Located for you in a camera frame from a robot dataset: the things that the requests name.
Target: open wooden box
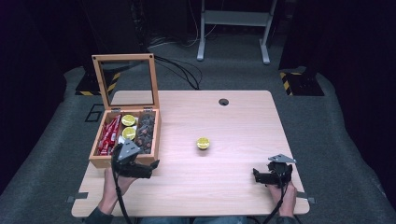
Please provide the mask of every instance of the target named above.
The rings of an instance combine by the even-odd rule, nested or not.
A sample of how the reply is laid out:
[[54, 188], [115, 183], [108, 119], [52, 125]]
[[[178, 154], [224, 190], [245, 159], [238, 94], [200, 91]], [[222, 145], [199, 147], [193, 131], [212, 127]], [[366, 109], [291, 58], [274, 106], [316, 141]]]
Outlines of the open wooden box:
[[[132, 115], [136, 118], [134, 128], [136, 129], [134, 142], [145, 153], [137, 155], [136, 161], [143, 164], [150, 164], [157, 160], [161, 116], [160, 104], [157, 88], [157, 77], [155, 73], [153, 54], [113, 54], [113, 55], [92, 55], [95, 73], [98, 79], [100, 92], [105, 107], [98, 133], [93, 142], [90, 162], [96, 168], [106, 168], [111, 164], [111, 155], [100, 155], [103, 146], [104, 128], [118, 115]], [[142, 117], [154, 119], [149, 138], [147, 132], [142, 132]], [[114, 148], [119, 142], [123, 129], [126, 128], [120, 120], [120, 127], [115, 131]], [[140, 137], [146, 136], [151, 139], [142, 146], [138, 142]]]

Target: yellow and black tape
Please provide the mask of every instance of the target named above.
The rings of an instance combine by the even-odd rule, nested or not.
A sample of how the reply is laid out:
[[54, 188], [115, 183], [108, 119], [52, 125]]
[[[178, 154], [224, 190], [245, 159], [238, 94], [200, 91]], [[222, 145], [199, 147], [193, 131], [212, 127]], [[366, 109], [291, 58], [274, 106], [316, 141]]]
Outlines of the yellow and black tape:
[[[116, 88], [116, 84], [117, 81], [120, 78], [120, 73], [117, 73], [114, 75], [113, 78], [111, 78], [111, 81], [109, 82], [109, 84], [107, 85], [107, 94], [111, 94], [111, 92]], [[92, 91], [92, 90], [88, 90], [88, 91], [76, 91], [76, 95], [85, 95], [85, 96], [92, 96], [92, 95], [101, 95], [100, 90], [97, 91]]]
[[[301, 73], [291, 73], [292, 75], [300, 75]], [[287, 95], [293, 95], [293, 92], [291, 91], [290, 84], [288, 82], [286, 73], [280, 73], [280, 77], [282, 78], [283, 82], [283, 87], [285, 88], [286, 94]]]

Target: metal stand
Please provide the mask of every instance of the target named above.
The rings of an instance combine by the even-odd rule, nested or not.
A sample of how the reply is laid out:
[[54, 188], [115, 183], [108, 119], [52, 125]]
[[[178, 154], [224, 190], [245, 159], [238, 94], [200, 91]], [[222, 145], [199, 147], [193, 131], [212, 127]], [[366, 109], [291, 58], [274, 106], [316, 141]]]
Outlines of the metal stand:
[[201, 5], [201, 39], [198, 48], [197, 60], [204, 60], [205, 53], [205, 25], [245, 25], [265, 27], [265, 32], [260, 39], [260, 49], [262, 50], [262, 61], [264, 64], [270, 63], [266, 42], [270, 32], [271, 23], [274, 17], [274, 11], [277, 0], [272, 1], [270, 12], [239, 12], [239, 11], [215, 11], [205, 10], [205, 0]]

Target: gray carpet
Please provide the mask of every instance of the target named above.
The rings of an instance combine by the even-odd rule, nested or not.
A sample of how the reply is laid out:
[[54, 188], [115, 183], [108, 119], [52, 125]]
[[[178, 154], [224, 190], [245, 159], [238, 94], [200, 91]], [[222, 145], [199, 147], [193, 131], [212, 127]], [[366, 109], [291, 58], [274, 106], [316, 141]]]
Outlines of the gray carpet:
[[[276, 36], [269, 49], [270, 65], [262, 63], [259, 38], [230, 35], [207, 40], [203, 62], [196, 61], [197, 43], [149, 50], [199, 67], [201, 90], [268, 90], [273, 94], [305, 191], [317, 200], [308, 214], [299, 216], [303, 223], [396, 223], [396, 213], [374, 172], [347, 135], [332, 84], [318, 75], [324, 97], [288, 96], [277, 70], [284, 37]], [[198, 76], [193, 67], [184, 65]], [[71, 215], [73, 204], [65, 200], [78, 192], [99, 126], [84, 120], [92, 105], [102, 100], [75, 95], [84, 75], [82, 68], [64, 75], [64, 102], [1, 195], [0, 223], [80, 222]], [[185, 80], [159, 65], [157, 77], [160, 90], [193, 91]], [[113, 223], [124, 220], [115, 218]]]

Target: red snack bag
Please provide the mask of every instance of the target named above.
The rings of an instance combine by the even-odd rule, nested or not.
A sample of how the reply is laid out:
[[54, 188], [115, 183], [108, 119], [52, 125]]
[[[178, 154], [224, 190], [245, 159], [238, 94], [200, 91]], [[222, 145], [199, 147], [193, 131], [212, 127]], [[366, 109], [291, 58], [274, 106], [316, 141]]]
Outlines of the red snack bag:
[[114, 147], [114, 145], [116, 145], [117, 133], [119, 132], [119, 127], [120, 127], [120, 118], [121, 118], [121, 115], [117, 115], [114, 118], [115, 123], [114, 123], [113, 130], [112, 130], [111, 136], [110, 136], [110, 142], [109, 142], [110, 147]]
[[105, 124], [102, 130], [102, 138], [98, 144], [99, 155], [106, 156], [109, 154], [108, 147], [111, 142], [111, 134], [113, 133], [116, 123], [120, 123], [120, 115], [116, 116], [109, 124]]

